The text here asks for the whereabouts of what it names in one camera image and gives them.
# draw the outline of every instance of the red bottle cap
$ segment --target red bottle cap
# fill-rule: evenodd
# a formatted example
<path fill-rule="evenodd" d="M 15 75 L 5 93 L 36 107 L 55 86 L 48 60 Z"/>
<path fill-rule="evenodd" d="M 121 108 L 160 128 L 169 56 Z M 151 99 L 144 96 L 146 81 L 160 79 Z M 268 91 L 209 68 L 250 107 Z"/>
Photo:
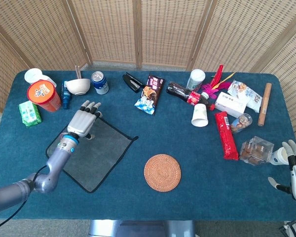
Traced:
<path fill-rule="evenodd" d="M 210 111 L 213 111 L 214 109 L 215 109 L 215 105 L 214 104 L 211 104 L 210 107 L 209 107 L 209 110 Z"/>

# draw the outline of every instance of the soda can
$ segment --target soda can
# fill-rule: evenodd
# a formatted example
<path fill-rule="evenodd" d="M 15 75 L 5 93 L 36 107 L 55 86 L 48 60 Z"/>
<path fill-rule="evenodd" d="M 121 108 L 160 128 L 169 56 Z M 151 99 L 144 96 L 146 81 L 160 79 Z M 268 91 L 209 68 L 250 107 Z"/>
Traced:
<path fill-rule="evenodd" d="M 98 94 L 104 95 L 109 91 L 108 82 L 102 72 L 93 73 L 91 81 Z"/>

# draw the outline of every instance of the chopsticks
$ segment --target chopsticks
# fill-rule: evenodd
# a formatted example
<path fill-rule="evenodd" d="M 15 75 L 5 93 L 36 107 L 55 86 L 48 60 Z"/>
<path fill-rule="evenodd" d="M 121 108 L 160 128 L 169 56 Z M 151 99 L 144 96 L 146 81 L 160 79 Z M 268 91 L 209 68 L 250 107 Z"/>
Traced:
<path fill-rule="evenodd" d="M 77 75 L 77 79 L 81 79 L 82 77 L 81 77 L 80 66 L 75 65 L 74 70 L 75 70 L 75 73 Z"/>

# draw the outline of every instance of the white bowl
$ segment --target white bowl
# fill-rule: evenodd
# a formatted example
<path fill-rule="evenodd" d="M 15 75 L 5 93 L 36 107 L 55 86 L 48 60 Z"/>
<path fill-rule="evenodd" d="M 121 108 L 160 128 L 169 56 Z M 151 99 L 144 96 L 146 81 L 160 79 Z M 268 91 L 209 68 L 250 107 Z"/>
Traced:
<path fill-rule="evenodd" d="M 26 73 L 24 74 L 24 79 L 29 83 L 29 84 L 33 84 L 34 82 L 38 81 L 38 77 L 42 76 L 43 73 L 40 69 L 38 68 L 31 68 L 29 70 L 26 71 Z"/>
<path fill-rule="evenodd" d="M 75 79 L 67 81 L 67 89 L 71 94 L 83 95 L 90 89 L 90 79 Z"/>

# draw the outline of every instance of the white box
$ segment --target white box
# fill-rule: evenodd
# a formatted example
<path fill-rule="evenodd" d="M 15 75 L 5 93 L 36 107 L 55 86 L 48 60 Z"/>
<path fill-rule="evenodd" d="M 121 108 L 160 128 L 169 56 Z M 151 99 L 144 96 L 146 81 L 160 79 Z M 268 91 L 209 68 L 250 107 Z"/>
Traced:
<path fill-rule="evenodd" d="M 220 111 L 226 111 L 227 114 L 235 118 L 242 115 L 246 109 L 247 103 L 240 101 L 236 97 L 221 92 L 215 102 L 215 108 Z"/>

